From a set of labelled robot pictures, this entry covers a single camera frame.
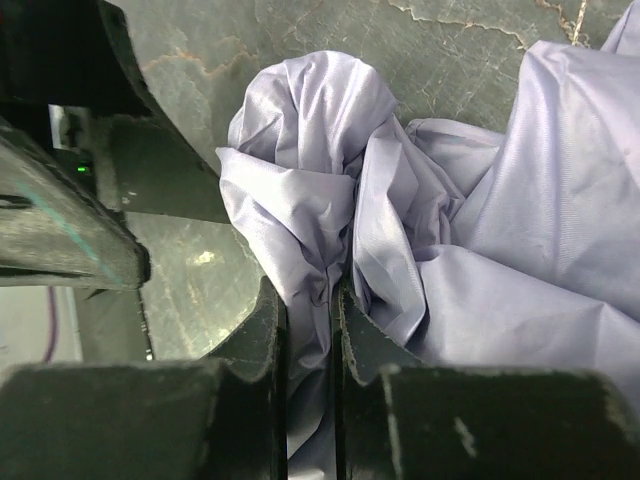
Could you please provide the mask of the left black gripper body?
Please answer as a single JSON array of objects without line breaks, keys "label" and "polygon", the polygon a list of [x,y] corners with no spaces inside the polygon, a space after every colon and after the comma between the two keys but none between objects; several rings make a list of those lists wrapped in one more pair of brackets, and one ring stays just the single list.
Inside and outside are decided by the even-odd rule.
[{"label": "left black gripper body", "polygon": [[108,1],[1,4],[1,146],[49,150],[48,108],[79,107],[113,143],[144,138],[150,105],[124,11]]}]

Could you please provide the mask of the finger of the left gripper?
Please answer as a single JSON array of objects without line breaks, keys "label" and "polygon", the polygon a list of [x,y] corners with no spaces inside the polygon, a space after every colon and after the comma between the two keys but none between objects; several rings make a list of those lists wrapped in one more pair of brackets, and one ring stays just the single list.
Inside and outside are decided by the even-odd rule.
[{"label": "finger of the left gripper", "polygon": [[187,142],[150,92],[124,12],[97,3],[107,54],[108,152],[127,211],[227,224],[219,175]]},{"label": "finger of the left gripper", "polygon": [[1,283],[136,290],[147,250],[29,135],[1,123]]}]

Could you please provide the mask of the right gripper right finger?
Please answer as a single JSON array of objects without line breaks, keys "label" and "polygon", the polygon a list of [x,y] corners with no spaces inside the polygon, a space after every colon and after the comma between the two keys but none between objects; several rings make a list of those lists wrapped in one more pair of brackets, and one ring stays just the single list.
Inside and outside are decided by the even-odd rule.
[{"label": "right gripper right finger", "polygon": [[341,479],[635,479],[639,422],[587,371],[434,367],[334,291]]}]

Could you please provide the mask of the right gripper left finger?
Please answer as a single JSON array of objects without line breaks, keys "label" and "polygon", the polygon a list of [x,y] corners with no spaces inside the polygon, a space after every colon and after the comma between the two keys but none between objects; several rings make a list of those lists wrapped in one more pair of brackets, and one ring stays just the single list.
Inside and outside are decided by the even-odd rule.
[{"label": "right gripper left finger", "polygon": [[283,479],[286,312],[255,307],[199,360],[24,364],[1,376],[5,479]]}]

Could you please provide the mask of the lavender folding umbrella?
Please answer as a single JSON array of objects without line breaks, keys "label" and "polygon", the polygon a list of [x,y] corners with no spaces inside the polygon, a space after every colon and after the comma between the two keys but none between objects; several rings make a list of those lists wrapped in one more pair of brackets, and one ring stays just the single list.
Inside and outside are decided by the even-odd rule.
[{"label": "lavender folding umbrella", "polygon": [[333,479],[330,300],[440,364],[582,367],[639,401],[639,6],[597,50],[524,55],[507,130],[402,126],[377,71],[336,51],[246,89],[220,188],[290,322],[293,479]]}]

